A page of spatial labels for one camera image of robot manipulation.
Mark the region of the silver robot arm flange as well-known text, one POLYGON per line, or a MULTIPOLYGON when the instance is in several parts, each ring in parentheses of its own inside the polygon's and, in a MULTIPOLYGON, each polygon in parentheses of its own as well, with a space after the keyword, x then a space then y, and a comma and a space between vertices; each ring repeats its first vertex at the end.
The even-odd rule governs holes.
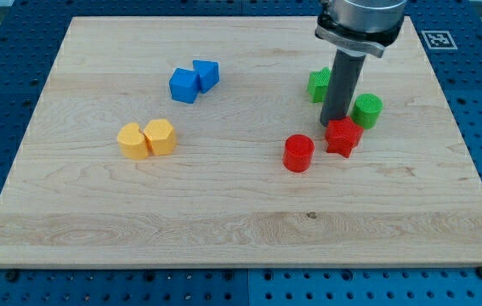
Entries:
POLYGON ((406 0, 325 0, 315 36, 344 53, 381 58, 404 20, 406 0))

